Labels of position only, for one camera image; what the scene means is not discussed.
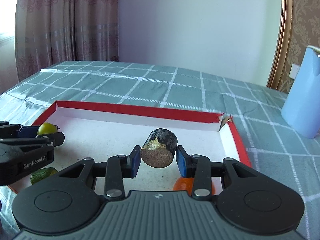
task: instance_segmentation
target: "gold mirror frame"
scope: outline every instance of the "gold mirror frame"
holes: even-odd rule
[[[293,0],[282,0],[280,28],[275,57],[269,75],[267,87],[278,89],[287,59],[292,27]]]

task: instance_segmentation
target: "light switch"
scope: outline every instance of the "light switch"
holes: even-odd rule
[[[300,66],[296,65],[295,63],[292,63],[289,77],[292,79],[296,79],[299,69],[300,69]]]

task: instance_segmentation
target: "cucumber slice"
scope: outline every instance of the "cucumber slice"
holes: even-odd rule
[[[31,184],[35,184],[47,177],[50,177],[53,174],[56,174],[58,171],[55,168],[44,168],[39,169],[33,173],[31,173],[30,180]]]

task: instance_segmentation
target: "green tomato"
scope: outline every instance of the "green tomato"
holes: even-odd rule
[[[44,122],[40,125],[37,135],[55,132],[58,132],[58,128],[55,125],[53,125],[52,123]]]

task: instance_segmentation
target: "blue container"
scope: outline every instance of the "blue container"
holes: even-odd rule
[[[299,134],[314,138],[320,128],[320,49],[308,46],[300,70],[281,109]]]

